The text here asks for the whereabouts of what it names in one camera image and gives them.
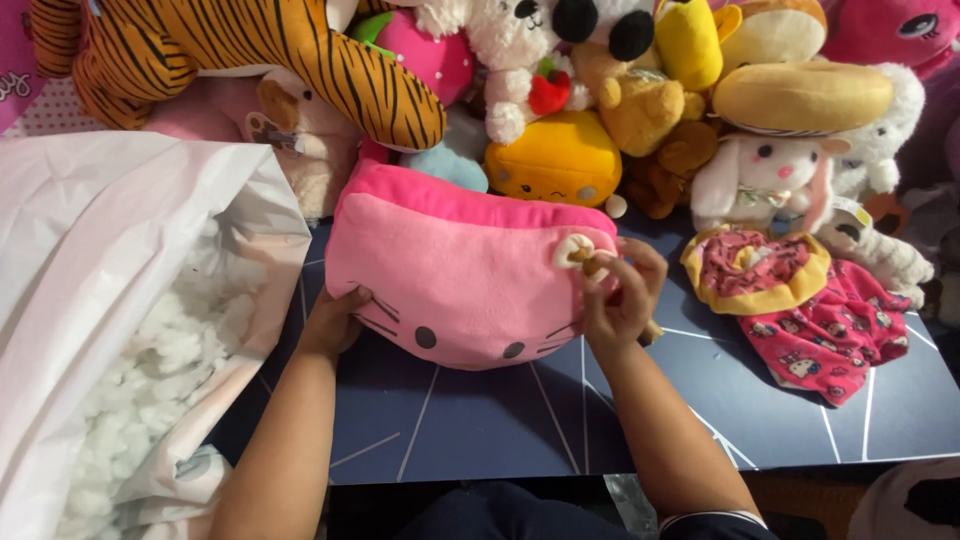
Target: white bag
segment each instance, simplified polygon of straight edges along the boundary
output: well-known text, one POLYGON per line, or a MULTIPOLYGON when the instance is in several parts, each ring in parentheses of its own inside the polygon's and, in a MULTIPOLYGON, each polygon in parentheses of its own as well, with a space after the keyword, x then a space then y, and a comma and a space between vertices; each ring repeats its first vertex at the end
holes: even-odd
MULTIPOLYGON (((178 519, 164 507, 208 509, 224 464, 212 462, 221 473, 207 482, 177 481, 177 466, 275 346, 310 232, 269 146, 118 132, 0 140, 4 540, 53 536, 84 442, 79 403, 216 214, 232 228, 228 248, 265 264, 268 281, 255 295, 243 354, 207 382, 206 397, 121 489, 124 501, 150 497, 140 524, 178 519)), ((151 537, 179 535, 171 534, 151 537)))

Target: dark pants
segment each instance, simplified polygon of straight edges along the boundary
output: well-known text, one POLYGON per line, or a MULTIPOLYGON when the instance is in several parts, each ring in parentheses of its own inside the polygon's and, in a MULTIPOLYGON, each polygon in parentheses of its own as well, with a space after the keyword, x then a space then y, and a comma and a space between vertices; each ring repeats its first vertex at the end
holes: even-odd
POLYGON ((626 529, 509 482, 457 489, 437 499, 397 540, 636 540, 626 529))

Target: table surface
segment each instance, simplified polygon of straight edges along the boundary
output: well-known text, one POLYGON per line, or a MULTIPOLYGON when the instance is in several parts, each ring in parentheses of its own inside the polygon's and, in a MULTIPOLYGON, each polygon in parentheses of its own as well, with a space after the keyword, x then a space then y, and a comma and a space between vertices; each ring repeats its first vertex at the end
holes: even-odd
MULTIPOLYGON (((960 390, 916 314, 905 315, 909 354, 872 369, 843 407, 780 388, 733 317, 693 296, 679 263, 689 223, 686 212, 653 221, 631 210, 617 220, 622 235, 649 242, 671 263, 655 314, 666 335, 648 351, 738 468, 960 454, 960 390)), ((329 225, 314 230, 280 343, 225 417, 251 424, 227 443, 239 446, 237 455, 323 286, 328 238, 329 225)), ((531 363, 464 372, 369 330, 340 360, 331 460, 333 483, 633 470, 610 388, 582 338, 531 363)))

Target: white stuffing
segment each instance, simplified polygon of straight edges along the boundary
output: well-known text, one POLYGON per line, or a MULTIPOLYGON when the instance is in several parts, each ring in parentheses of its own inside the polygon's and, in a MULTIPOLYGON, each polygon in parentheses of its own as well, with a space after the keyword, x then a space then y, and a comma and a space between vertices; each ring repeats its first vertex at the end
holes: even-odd
POLYGON ((209 220, 170 289, 84 399, 86 440, 58 538, 119 540, 113 496, 240 346, 266 267, 221 240, 209 220))

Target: orange striped tiger plush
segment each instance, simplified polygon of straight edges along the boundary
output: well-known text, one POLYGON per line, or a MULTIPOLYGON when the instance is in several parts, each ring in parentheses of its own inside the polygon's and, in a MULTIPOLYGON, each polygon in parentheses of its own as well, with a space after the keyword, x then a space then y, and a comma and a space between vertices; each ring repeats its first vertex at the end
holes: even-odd
POLYGON ((432 147, 446 129, 437 96, 336 31, 344 28, 328 28, 346 26, 355 9, 356 0, 31 0, 30 18, 39 74, 72 75, 85 113, 113 129, 141 128, 154 102, 198 75, 256 75, 279 65, 377 142, 432 147), (82 27, 86 48, 78 54, 82 27))

